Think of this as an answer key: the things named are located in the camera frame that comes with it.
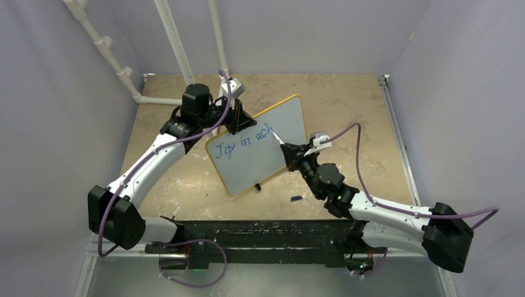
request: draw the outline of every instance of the black metal base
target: black metal base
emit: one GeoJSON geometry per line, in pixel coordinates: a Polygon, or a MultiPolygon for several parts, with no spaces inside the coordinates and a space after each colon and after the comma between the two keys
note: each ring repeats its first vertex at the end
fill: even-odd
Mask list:
{"type": "MultiPolygon", "coordinates": [[[[216,241],[228,263],[324,264],[326,267],[355,266],[348,254],[367,254],[361,239],[365,222],[352,220],[263,220],[183,221],[173,243],[205,238],[216,241]]],[[[211,244],[190,244],[189,269],[207,269],[222,263],[220,251],[211,244]]],[[[146,253],[184,253],[184,247],[148,244],[146,253]]],[[[383,248],[374,249],[383,253],[383,248]]]]}

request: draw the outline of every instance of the white pipe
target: white pipe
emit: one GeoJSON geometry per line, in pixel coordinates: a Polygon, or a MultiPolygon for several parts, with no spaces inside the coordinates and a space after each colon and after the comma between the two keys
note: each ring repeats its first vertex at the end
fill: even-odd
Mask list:
{"type": "Polygon", "coordinates": [[[219,51],[220,68],[230,75],[230,69],[228,63],[226,63],[226,53],[224,51],[224,43],[222,41],[222,32],[220,29],[219,22],[219,11],[217,10],[217,2],[215,0],[208,0],[208,6],[210,7],[210,13],[212,15],[212,23],[215,33],[215,41],[217,42],[217,49],[219,51]]]}
{"type": "Polygon", "coordinates": [[[182,99],[155,98],[155,97],[141,96],[140,103],[182,105],[182,99]]]}
{"type": "Polygon", "coordinates": [[[64,3],[67,5],[67,8],[69,11],[71,11],[71,14],[75,17],[76,20],[80,22],[80,24],[83,26],[84,30],[89,34],[91,39],[93,40],[93,43],[97,47],[100,54],[110,63],[110,65],[115,70],[115,74],[118,76],[120,81],[128,88],[128,90],[131,92],[131,95],[133,96],[133,99],[137,103],[163,103],[163,104],[174,104],[174,105],[181,105],[182,100],[181,99],[164,99],[164,98],[152,98],[152,97],[145,97],[142,96],[139,91],[135,88],[133,85],[133,82],[131,81],[131,73],[132,70],[129,67],[122,68],[118,61],[113,56],[113,52],[111,51],[111,46],[113,45],[113,40],[108,36],[102,36],[98,34],[97,30],[89,19],[87,18],[87,14],[85,13],[85,8],[87,6],[87,0],[63,0],[64,3]]]}
{"type": "Polygon", "coordinates": [[[175,57],[179,63],[179,67],[182,71],[182,75],[184,76],[184,81],[186,81],[186,85],[195,84],[195,79],[193,78],[193,74],[189,68],[188,58],[186,57],[186,52],[184,52],[182,41],[180,39],[179,32],[177,31],[177,27],[175,26],[175,21],[173,20],[168,1],[155,0],[155,6],[157,6],[160,20],[162,21],[162,25],[164,25],[164,30],[166,30],[166,34],[168,35],[168,39],[171,43],[171,48],[175,53],[175,57]]]}

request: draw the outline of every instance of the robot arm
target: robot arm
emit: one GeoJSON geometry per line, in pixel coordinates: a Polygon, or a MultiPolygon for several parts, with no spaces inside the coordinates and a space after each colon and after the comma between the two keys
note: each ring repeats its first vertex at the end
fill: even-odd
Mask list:
{"type": "Polygon", "coordinates": [[[160,129],[160,134],[148,151],[106,188],[93,187],[88,194],[91,231],[98,234],[111,197],[117,189],[123,187],[111,206],[103,237],[124,249],[131,249],[137,243],[168,242],[173,238],[177,230],[176,224],[162,218],[143,218],[137,210],[166,170],[185,156],[200,137],[176,144],[173,144],[174,141],[199,135],[204,128],[217,123],[225,109],[230,111],[222,124],[229,133],[236,134],[256,125],[257,122],[243,110],[242,102],[237,98],[245,91],[244,85],[237,79],[229,80],[221,85],[223,93],[228,92],[227,84],[230,85],[232,94],[229,106],[226,104],[226,97],[213,102],[206,85],[189,85],[183,94],[182,106],[173,110],[171,118],[160,129]]]}
{"type": "Polygon", "coordinates": [[[376,197],[372,203],[364,192],[344,183],[345,177],[339,173],[336,164],[318,164],[319,151],[330,147],[329,142],[321,144],[329,139],[326,132],[313,134],[310,143],[305,145],[283,143],[276,138],[288,170],[301,173],[313,195],[325,200],[324,207],[328,212],[338,218],[354,220],[367,245],[417,252],[446,270],[463,271],[473,230],[462,219],[419,216],[455,215],[450,206],[438,202],[434,208],[416,207],[376,197]]]}

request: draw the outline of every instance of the gray wall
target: gray wall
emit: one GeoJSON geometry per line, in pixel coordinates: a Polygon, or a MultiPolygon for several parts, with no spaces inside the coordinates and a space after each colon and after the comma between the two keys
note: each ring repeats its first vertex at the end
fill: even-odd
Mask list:
{"type": "Polygon", "coordinates": [[[525,291],[524,11],[522,0],[432,1],[389,80],[421,200],[501,208],[475,232],[460,296],[525,291]]]}
{"type": "MultiPolygon", "coordinates": [[[[108,6],[88,13],[137,70],[108,6]]],[[[0,40],[0,296],[71,296],[87,193],[118,174],[137,106],[60,0],[0,1],[0,40]]]]}
{"type": "MultiPolygon", "coordinates": [[[[390,73],[430,0],[217,0],[233,72],[390,73]]],[[[169,0],[195,73],[220,67],[206,0],[169,0]]],[[[141,71],[180,73],[153,0],[111,0],[141,71]]]]}

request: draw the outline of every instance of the purple cable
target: purple cable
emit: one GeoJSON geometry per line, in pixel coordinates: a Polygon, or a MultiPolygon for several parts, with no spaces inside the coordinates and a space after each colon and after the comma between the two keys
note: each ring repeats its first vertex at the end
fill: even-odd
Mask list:
{"type": "Polygon", "coordinates": [[[350,130],[351,128],[353,128],[355,126],[357,126],[357,145],[356,145],[356,149],[355,149],[355,169],[357,171],[357,178],[359,179],[359,182],[361,183],[361,187],[363,187],[363,192],[365,193],[365,195],[367,196],[367,199],[372,204],[377,205],[379,207],[382,207],[384,209],[388,209],[388,210],[393,210],[395,212],[404,213],[406,215],[413,215],[416,218],[417,217],[419,217],[419,218],[435,218],[435,219],[439,219],[439,220],[447,220],[447,219],[457,220],[457,219],[460,219],[460,218],[476,217],[478,215],[482,215],[484,213],[488,213],[488,215],[486,215],[484,218],[479,220],[479,222],[477,222],[476,224],[474,224],[471,227],[473,230],[476,229],[477,227],[479,227],[481,224],[485,223],[490,217],[492,217],[493,215],[495,215],[499,211],[498,207],[493,206],[493,207],[487,207],[486,209],[478,210],[476,212],[469,212],[469,213],[464,213],[464,214],[461,214],[461,215],[425,215],[425,214],[421,214],[421,213],[411,212],[410,210],[399,209],[397,207],[392,207],[390,205],[386,205],[386,204],[382,204],[380,202],[374,201],[372,199],[372,196],[368,192],[368,189],[367,189],[367,187],[365,185],[365,182],[363,181],[363,176],[361,175],[361,171],[359,170],[359,146],[360,146],[360,143],[361,143],[361,124],[359,122],[353,123],[353,124],[349,125],[348,127],[346,127],[346,129],[341,131],[336,136],[334,136],[334,137],[332,137],[332,138],[330,138],[328,140],[321,141],[320,143],[321,144],[326,144],[328,142],[332,142],[333,140],[336,140],[341,135],[345,134],[348,130],[350,130]]]}
{"type": "Polygon", "coordinates": [[[211,241],[211,240],[208,240],[208,239],[194,239],[194,240],[185,241],[183,243],[157,243],[157,244],[162,244],[163,246],[184,246],[186,244],[198,243],[200,241],[203,241],[205,243],[211,243],[214,246],[216,246],[220,250],[220,253],[222,254],[222,257],[224,258],[224,268],[222,269],[222,272],[220,273],[219,277],[217,277],[213,282],[205,283],[203,285],[195,285],[193,283],[186,283],[186,282],[183,282],[181,280],[177,280],[175,278],[172,278],[171,276],[169,276],[166,273],[164,273],[164,271],[162,270],[162,262],[161,261],[158,262],[158,269],[160,271],[160,274],[163,277],[165,277],[167,280],[171,280],[172,282],[176,282],[176,283],[178,283],[180,285],[188,286],[190,288],[206,288],[208,286],[212,286],[212,285],[215,285],[216,283],[218,283],[219,280],[224,276],[224,273],[226,273],[226,268],[228,267],[228,260],[226,259],[226,252],[224,252],[222,247],[220,247],[215,241],[211,241]]]}
{"type": "MultiPolygon", "coordinates": [[[[220,74],[220,76],[222,76],[225,79],[225,81],[228,82],[230,80],[228,74],[224,70],[222,70],[222,69],[219,70],[219,74],[220,74]]],[[[190,136],[190,137],[187,137],[187,138],[177,139],[177,140],[168,142],[166,144],[160,145],[159,147],[157,147],[156,152],[158,152],[159,150],[165,149],[166,147],[169,147],[169,146],[174,145],[174,144],[179,144],[181,142],[185,142],[185,141],[188,141],[188,140],[194,140],[194,139],[200,138],[200,137],[202,137],[202,136],[212,132],[216,127],[219,127],[220,124],[222,123],[222,121],[224,121],[224,119],[226,118],[226,114],[230,110],[230,108],[229,108],[230,102],[232,101],[232,88],[231,88],[230,84],[226,84],[226,86],[228,87],[228,95],[227,95],[228,99],[226,101],[226,108],[224,109],[224,112],[220,116],[219,120],[215,123],[215,125],[213,125],[208,131],[202,132],[200,134],[193,135],[193,136],[190,136]]],[[[146,162],[148,162],[149,159],[151,159],[154,155],[155,155],[154,152],[150,152],[139,163],[137,163],[137,165],[124,178],[123,184],[127,184],[131,180],[131,178],[137,173],[137,171],[139,171],[139,169],[141,169],[142,166],[144,166],[144,164],[146,164],[146,162]]],[[[115,203],[116,198],[118,197],[120,192],[122,192],[123,189],[124,189],[123,185],[120,185],[117,188],[117,190],[115,191],[115,193],[111,197],[111,199],[110,199],[110,201],[108,203],[108,206],[106,207],[106,210],[104,211],[104,215],[102,216],[102,220],[100,221],[100,228],[98,229],[98,255],[100,257],[105,257],[105,256],[109,255],[118,246],[117,244],[115,244],[107,252],[103,252],[102,251],[102,241],[104,239],[103,233],[104,233],[104,228],[106,227],[106,221],[108,220],[108,216],[110,215],[111,206],[115,203]]]]}

